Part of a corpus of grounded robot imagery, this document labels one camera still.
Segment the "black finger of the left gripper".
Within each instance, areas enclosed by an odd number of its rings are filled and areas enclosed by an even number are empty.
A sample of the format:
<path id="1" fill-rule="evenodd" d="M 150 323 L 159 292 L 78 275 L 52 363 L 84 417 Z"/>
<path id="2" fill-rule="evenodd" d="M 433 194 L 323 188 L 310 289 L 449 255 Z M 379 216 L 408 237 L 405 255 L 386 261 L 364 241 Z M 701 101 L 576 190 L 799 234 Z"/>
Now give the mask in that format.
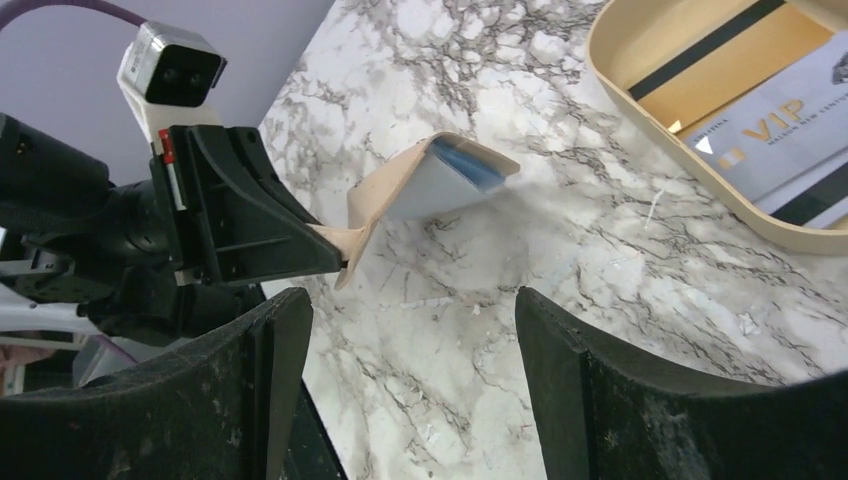
<path id="1" fill-rule="evenodd" d="M 212 282 L 247 285 L 343 268 L 341 251 L 280 181 L 256 129 L 197 125 L 185 135 Z"/>

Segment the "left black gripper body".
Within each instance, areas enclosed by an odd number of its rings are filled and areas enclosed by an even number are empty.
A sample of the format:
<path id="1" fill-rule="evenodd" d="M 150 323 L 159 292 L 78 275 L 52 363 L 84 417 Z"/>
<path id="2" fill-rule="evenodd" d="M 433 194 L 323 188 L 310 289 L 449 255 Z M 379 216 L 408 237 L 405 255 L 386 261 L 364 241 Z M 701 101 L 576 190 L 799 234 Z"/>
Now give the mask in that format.
<path id="1" fill-rule="evenodd" d="M 265 300 L 259 283 L 245 276 L 247 262 L 236 258 L 247 205 L 213 168 L 214 161 L 241 166 L 232 145 L 237 133 L 211 125 L 158 132 L 163 153 L 150 170 L 176 284 L 169 321 L 178 332 L 211 331 Z"/>

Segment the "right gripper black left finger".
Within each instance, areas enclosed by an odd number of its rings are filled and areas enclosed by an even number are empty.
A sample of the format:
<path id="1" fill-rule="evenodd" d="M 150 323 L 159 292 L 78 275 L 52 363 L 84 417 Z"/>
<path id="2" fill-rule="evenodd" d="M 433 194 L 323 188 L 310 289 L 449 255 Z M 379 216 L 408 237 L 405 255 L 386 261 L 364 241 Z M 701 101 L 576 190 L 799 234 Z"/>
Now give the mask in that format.
<path id="1" fill-rule="evenodd" d="M 5 479 L 277 479 L 313 309 L 289 288 L 79 388 L 1 401 Z"/>

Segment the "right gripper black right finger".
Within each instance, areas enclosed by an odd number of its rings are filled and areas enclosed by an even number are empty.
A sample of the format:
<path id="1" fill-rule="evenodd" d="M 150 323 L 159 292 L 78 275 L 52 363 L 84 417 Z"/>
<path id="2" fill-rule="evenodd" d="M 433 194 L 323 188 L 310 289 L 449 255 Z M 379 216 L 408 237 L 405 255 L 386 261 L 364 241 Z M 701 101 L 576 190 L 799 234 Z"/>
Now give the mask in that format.
<path id="1" fill-rule="evenodd" d="M 843 479 L 847 376 L 771 387 L 694 370 L 537 290 L 515 304 L 551 479 Z"/>

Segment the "beige leather card holder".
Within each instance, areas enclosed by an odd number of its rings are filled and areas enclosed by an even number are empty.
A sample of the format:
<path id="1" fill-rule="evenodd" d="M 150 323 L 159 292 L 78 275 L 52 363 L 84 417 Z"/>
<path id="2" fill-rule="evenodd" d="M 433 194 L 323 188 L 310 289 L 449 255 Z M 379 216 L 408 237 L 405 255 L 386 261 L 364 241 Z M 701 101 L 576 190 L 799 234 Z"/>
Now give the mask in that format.
<path id="1" fill-rule="evenodd" d="M 489 200 L 521 166 L 509 157 L 451 132 L 439 132 L 398 153 L 347 192 L 348 227 L 312 227 L 342 253 L 344 288 L 383 219 L 437 216 Z"/>

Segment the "white card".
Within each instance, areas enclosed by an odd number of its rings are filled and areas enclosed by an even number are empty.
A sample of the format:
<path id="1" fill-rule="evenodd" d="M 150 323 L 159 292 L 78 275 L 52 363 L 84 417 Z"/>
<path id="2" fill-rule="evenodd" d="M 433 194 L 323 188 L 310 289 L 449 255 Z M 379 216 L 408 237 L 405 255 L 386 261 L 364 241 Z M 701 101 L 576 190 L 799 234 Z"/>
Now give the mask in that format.
<path id="1" fill-rule="evenodd" d="M 684 142 L 753 205 L 823 163 L 847 162 L 846 32 L 731 103 Z"/>

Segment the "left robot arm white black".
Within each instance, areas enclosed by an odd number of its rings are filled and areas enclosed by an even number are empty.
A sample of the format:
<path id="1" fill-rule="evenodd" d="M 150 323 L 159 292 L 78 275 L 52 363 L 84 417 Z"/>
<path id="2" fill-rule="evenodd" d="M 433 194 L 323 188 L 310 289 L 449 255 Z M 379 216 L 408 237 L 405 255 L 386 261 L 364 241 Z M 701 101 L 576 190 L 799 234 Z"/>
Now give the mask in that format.
<path id="1" fill-rule="evenodd" d="M 118 186 L 103 162 L 3 116 L 3 285 L 162 346 L 258 306 L 263 282 L 346 266 L 254 128 L 173 126 L 158 145 L 149 178 Z"/>

